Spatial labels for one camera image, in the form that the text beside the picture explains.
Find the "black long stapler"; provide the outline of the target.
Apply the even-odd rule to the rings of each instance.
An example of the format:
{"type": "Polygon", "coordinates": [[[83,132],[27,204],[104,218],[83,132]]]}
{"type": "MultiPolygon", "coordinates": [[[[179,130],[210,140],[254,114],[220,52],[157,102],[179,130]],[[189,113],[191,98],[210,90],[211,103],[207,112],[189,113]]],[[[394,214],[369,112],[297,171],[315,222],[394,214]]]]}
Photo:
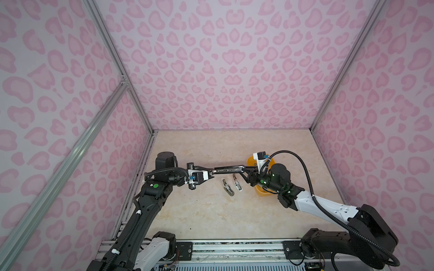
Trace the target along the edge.
{"type": "Polygon", "coordinates": [[[227,167],[217,167],[213,169],[214,175],[223,175],[223,174],[235,174],[235,173],[243,173],[245,171],[245,166],[227,166],[227,167]]]}

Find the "grey mini stapler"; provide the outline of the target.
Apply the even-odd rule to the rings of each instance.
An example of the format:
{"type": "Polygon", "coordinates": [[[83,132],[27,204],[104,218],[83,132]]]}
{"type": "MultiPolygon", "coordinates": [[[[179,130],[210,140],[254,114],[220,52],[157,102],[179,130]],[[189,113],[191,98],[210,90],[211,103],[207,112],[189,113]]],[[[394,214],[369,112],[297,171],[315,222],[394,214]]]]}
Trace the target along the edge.
{"type": "Polygon", "coordinates": [[[223,183],[223,187],[224,187],[224,190],[226,191],[226,193],[229,196],[234,196],[235,192],[231,189],[231,187],[229,186],[229,184],[225,178],[222,179],[222,183],[223,183]]]}

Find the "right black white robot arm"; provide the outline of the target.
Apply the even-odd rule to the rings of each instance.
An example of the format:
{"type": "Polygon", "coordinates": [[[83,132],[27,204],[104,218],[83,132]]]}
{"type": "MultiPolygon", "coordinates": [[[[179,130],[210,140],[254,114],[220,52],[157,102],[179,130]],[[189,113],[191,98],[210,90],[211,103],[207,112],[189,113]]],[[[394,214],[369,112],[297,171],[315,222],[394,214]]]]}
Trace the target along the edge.
{"type": "Polygon", "coordinates": [[[393,254],[399,239],[374,207],[349,206],[316,196],[295,185],[282,164],[274,164],[266,173],[247,166],[240,166],[236,172],[251,186],[258,185],[277,195],[284,208],[314,215],[342,228],[342,231],[311,228],[300,240],[304,257],[327,252],[355,256],[374,269],[400,265],[393,254]]]}

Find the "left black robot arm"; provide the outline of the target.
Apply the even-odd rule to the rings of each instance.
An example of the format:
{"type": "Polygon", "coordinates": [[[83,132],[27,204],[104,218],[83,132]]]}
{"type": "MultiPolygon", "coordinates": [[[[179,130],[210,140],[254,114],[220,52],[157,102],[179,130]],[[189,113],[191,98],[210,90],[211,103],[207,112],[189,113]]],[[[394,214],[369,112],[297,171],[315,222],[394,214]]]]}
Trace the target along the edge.
{"type": "Polygon", "coordinates": [[[143,242],[157,214],[174,186],[188,184],[191,190],[213,178],[214,170],[189,163],[178,166],[173,152],[157,155],[155,170],[145,173],[141,191],[133,199],[134,213],[121,235],[101,260],[93,260],[89,271],[151,271],[162,259],[176,261],[176,236],[160,231],[148,243],[143,242]]]}

